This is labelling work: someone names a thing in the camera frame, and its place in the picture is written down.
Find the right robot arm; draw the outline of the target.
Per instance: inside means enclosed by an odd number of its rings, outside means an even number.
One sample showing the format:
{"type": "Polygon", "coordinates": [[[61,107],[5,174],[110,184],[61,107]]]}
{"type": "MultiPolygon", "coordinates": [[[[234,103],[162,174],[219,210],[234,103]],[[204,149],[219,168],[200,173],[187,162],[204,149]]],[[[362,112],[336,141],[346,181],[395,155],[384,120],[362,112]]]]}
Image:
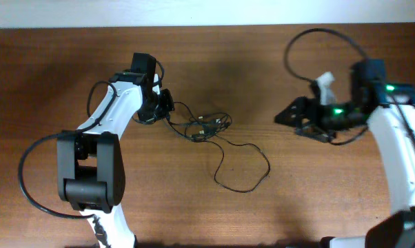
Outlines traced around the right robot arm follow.
{"type": "Polygon", "coordinates": [[[324,237],[319,247],[415,247],[415,87],[388,83],[380,59],[351,66],[351,99],[337,103],[326,72],[312,81],[314,98],[296,98],[274,118],[299,136],[333,143],[361,127],[376,141],[387,178],[391,214],[362,236],[324,237]]]}

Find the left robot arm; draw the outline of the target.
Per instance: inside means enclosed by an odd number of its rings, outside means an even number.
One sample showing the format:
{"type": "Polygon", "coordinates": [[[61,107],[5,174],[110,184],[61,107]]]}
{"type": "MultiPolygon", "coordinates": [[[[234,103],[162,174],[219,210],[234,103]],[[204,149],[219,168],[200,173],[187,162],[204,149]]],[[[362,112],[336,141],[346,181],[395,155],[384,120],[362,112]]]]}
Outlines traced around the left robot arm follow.
{"type": "Polygon", "coordinates": [[[135,247],[121,200],[125,170],[120,140],[136,116],[142,125],[167,118],[174,110],[170,91],[156,74],[161,64],[135,53],[129,69],[105,84],[106,96],[75,133],[57,139],[58,193],[90,224],[99,247],[135,247]]]}

